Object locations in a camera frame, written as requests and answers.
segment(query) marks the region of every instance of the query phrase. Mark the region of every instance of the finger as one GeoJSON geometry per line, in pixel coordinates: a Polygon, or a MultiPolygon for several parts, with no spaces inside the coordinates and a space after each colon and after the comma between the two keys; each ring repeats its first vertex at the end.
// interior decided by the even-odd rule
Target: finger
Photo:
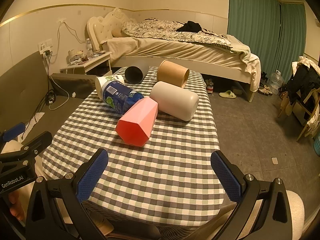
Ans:
{"type": "Polygon", "coordinates": [[[11,213],[11,215],[13,215],[14,217],[19,214],[19,212],[18,212],[18,211],[16,210],[16,208],[14,207],[14,205],[10,208],[10,213],[11,213]]]}
{"type": "Polygon", "coordinates": [[[19,213],[16,218],[20,221],[24,220],[24,212],[22,211],[22,213],[19,213]]]}
{"type": "Polygon", "coordinates": [[[15,190],[14,192],[9,193],[8,199],[12,204],[15,204],[16,201],[19,199],[19,191],[15,190]]]}

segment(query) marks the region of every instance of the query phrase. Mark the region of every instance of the laundry basket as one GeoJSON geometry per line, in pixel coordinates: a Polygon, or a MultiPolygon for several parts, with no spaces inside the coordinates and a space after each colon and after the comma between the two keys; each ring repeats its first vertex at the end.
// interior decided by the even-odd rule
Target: laundry basket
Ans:
{"type": "Polygon", "coordinates": [[[313,143],[313,148],[316,151],[316,154],[320,156],[320,134],[315,139],[315,142],[313,143]]]}

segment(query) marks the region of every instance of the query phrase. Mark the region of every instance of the blanket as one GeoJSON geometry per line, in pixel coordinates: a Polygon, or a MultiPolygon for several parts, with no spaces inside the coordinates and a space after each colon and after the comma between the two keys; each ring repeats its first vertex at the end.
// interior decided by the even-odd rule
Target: blanket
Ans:
{"type": "Polygon", "coordinates": [[[233,55],[240,55],[241,61],[248,64],[251,55],[250,48],[239,42],[236,38],[234,38],[233,44],[228,40],[227,35],[216,34],[206,29],[202,29],[198,33],[177,32],[176,30],[183,25],[184,23],[181,22],[150,18],[141,23],[134,23],[131,20],[127,21],[123,24],[121,31],[124,34],[135,38],[203,43],[208,46],[223,49],[233,55]]]}

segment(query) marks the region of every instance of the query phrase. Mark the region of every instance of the barcode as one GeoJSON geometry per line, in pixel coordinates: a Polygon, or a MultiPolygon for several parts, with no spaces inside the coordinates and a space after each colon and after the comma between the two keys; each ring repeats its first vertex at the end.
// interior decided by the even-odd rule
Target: barcode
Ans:
{"type": "Polygon", "coordinates": [[[111,95],[113,95],[115,92],[117,92],[117,90],[116,90],[115,88],[111,87],[111,86],[109,86],[109,87],[107,88],[107,91],[108,91],[111,95]]]}

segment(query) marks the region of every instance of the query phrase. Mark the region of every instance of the human hand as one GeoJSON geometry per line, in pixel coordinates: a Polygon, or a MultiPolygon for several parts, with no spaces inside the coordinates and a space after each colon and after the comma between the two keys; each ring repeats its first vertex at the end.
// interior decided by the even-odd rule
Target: human hand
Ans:
{"type": "Polygon", "coordinates": [[[19,192],[15,190],[14,192],[9,193],[8,199],[12,203],[10,213],[20,221],[24,220],[24,211],[19,199],[19,192]]]}

